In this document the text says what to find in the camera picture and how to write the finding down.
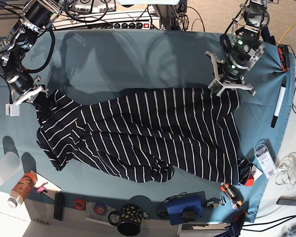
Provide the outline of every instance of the mug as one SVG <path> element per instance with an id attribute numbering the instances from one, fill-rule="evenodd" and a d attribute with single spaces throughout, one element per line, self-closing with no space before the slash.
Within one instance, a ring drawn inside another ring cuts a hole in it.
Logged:
<path id="1" fill-rule="evenodd" d="M 111 215 L 118 215 L 118 222 L 111 220 Z M 124 236 L 136 236 L 140 232 L 142 223 L 142 210 L 140 207 L 134 204 L 124 205 L 121 211 L 112 211 L 109 216 L 109 223 L 113 226 L 117 226 L 118 232 Z"/>

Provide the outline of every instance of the translucent cup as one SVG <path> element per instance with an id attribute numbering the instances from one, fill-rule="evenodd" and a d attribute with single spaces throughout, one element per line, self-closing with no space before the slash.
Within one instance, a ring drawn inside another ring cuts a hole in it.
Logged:
<path id="1" fill-rule="evenodd" d="M 21 168 L 21 159 L 13 152 L 7 152 L 0 160 L 0 186 Z"/>

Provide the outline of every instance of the blue tablecloth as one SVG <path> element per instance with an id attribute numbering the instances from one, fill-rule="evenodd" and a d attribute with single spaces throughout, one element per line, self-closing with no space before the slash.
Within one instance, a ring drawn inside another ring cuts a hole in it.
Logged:
<path id="1" fill-rule="evenodd" d="M 209 84 L 213 79 L 206 50 L 222 58 L 219 35 L 210 33 L 142 31 L 142 30 L 80 30 L 56 32 L 56 46 L 48 67 L 40 75 L 50 91 L 61 90 L 81 104 L 94 104 L 118 96 L 125 88 L 163 88 Z M 29 69 L 40 67 L 49 51 L 50 39 L 46 33 L 26 54 L 23 64 Z M 253 149 L 263 141 L 272 150 L 274 158 L 279 151 L 291 111 L 294 95 L 295 60 L 291 57 L 288 73 L 272 74 L 281 70 L 277 47 L 265 45 L 265 53 L 250 72 L 250 82 L 257 94 L 252 97 L 240 92 L 241 106 L 235 111 L 241 144 L 240 156 L 253 158 Z M 281 81 L 287 76 L 287 90 L 275 128 L 271 119 Z M 0 191 L 10 192 L 24 171 L 38 173 L 62 188 L 66 206 L 73 207 L 75 198 L 102 201 L 115 208 L 129 202 L 138 204 L 150 218 L 157 218 L 155 209 L 160 201 L 181 192 L 203 191 L 205 198 L 219 198 L 220 184 L 203 180 L 176 169 L 166 183 L 138 184 L 112 177 L 78 161 L 72 160 L 57 172 L 48 157 L 36 145 L 38 123 L 34 107 L 21 105 L 19 117 L 4 116 L 8 90 L 0 78 L 0 159 L 14 146 L 22 159 L 21 169 Z M 243 209 L 248 209 L 247 221 L 254 221 L 267 180 L 261 176 L 253 187 L 238 187 L 244 197 Z M 45 195 L 31 192 L 28 198 L 53 204 Z M 237 215 L 229 204 L 215 210 L 206 210 L 202 222 L 228 222 Z"/>

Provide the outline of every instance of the black marker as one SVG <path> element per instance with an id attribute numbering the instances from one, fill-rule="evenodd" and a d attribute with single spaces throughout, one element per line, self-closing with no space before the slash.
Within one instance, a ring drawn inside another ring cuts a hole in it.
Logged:
<path id="1" fill-rule="evenodd" d="M 284 95 L 285 95 L 285 90 L 286 90 L 286 77 L 284 77 L 284 79 L 282 80 L 280 94 L 278 95 L 278 98 L 277 98 L 276 107 L 275 107 L 274 115 L 273 115 L 273 118 L 272 118 L 271 127 L 275 127 L 277 118 L 278 118 L 278 116 L 280 114 L 283 99 L 284 99 Z"/>

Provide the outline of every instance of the striped shirt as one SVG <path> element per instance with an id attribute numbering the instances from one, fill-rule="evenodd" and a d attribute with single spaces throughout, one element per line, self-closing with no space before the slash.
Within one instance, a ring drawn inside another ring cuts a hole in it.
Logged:
<path id="1" fill-rule="evenodd" d="M 135 182 L 166 182 L 173 166 L 211 181 L 244 184 L 251 163 L 237 157 L 232 112 L 237 91 L 139 89 L 95 105 L 80 105 L 56 90 L 37 109 L 37 143 L 61 171 L 76 159 Z"/>

